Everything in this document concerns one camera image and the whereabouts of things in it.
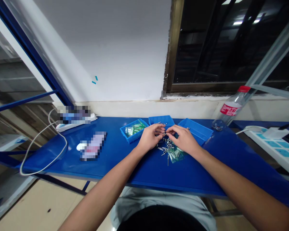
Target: small blue tray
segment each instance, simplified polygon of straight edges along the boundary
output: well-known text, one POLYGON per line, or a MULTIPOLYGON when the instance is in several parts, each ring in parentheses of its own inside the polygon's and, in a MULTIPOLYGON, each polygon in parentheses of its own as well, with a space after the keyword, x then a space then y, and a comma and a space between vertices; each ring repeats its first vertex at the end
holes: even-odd
POLYGON ((149 117, 149 124, 156 124, 158 122, 162 122, 164 124, 167 123, 165 129, 167 130, 168 128, 170 128, 171 126, 175 125, 173 119, 171 118, 171 116, 169 115, 163 115, 163 116, 153 116, 153 117, 149 117))
MULTIPOLYGON (((146 125, 147 127, 149 126, 149 125, 148 125, 145 121, 143 121, 142 119, 139 119, 139 120, 140 120, 144 125, 146 125)), ((140 132, 137 132, 136 134, 134 134, 134 135, 132 135, 132 136, 130 136, 130 137, 127 137, 127 136, 125 135, 125 128, 126 128, 126 127, 131 127, 131 126, 133 126, 134 124, 138 124, 138 123, 139 123, 139 121, 138 121, 138 120, 135 120, 134 122, 131 122, 131 123, 125 125, 124 127, 121 127, 121 128, 120 128, 121 133, 122 133, 123 136, 126 138, 126 140, 128 141, 129 144, 130 144, 131 142, 137 140, 139 137, 141 137, 141 135, 142 135, 142 133, 143 133, 144 130, 141 130, 140 132)))
POLYGON ((189 118, 182 120, 178 123, 179 126, 189 128, 195 140, 202 146, 211 136, 213 131, 201 124, 198 124, 189 118))

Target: blue workbench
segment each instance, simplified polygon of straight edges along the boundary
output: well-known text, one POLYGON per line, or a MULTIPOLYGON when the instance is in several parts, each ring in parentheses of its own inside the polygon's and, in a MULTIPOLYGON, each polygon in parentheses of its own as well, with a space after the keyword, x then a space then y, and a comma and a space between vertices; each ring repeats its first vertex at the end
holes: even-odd
MULTIPOLYGON (((120 132, 120 127, 135 120, 136 118, 99 117, 91 124, 62 132, 68 141, 68 150, 44 173, 90 181, 101 179, 137 145, 138 140, 128 144, 120 132), (89 140, 93 133, 98 131, 107 132, 100 157, 97 161, 80 161, 80 152, 76 150, 76 146, 82 140, 89 140)), ((180 121, 181 119, 174 119, 176 124, 180 121)), ((208 128, 212 124, 212 120, 194 121, 208 128)), ((64 144, 62 137, 55 136, 25 162, 24 170, 34 172, 42 169, 58 155, 64 144)), ((217 159, 289 206, 289 182, 230 128, 227 127, 222 132, 214 132, 212 138, 203 147, 217 159)), ((216 181, 191 156, 186 156, 185 160, 174 164, 170 162, 167 166, 167 155, 161 156, 161 154, 162 151, 156 148, 147 153, 129 179, 128 185, 215 198, 226 197, 216 181)))

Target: left hand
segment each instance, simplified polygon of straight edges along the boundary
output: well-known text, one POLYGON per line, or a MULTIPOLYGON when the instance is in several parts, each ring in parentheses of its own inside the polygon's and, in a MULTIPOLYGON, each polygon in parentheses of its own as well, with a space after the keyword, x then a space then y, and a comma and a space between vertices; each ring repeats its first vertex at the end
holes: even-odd
POLYGON ((143 151, 145 154, 154 148, 157 143, 165 136, 164 124, 153 124, 144 129, 137 148, 143 151))

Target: white power strip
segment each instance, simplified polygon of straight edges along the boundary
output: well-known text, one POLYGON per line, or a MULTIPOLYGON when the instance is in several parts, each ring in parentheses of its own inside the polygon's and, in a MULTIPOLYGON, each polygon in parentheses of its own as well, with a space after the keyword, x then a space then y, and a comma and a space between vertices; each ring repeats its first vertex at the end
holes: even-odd
POLYGON ((284 169, 289 172, 289 143, 283 139, 267 139, 263 133, 266 128, 260 126, 246 126, 244 129, 258 127, 258 132, 251 130, 244 133, 262 147, 270 156, 272 156, 284 169))
MULTIPOLYGON (((94 121, 96 119, 97 119, 96 115, 94 113, 91 113, 90 121, 94 121)), ((79 121, 78 124, 58 124, 56 126, 56 129, 58 132, 64 132, 67 129, 71 129, 73 127, 77 127, 82 124, 85 124, 85 121, 79 121)))

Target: red label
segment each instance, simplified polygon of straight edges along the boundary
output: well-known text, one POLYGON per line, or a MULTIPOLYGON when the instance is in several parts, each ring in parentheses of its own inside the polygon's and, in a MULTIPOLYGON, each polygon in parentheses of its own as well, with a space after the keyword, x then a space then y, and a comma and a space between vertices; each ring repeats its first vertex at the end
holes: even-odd
POLYGON ((231 107, 231 106, 224 104, 221 108, 221 113, 228 115, 228 116, 235 116, 239 112, 240 109, 241 109, 240 107, 231 107))

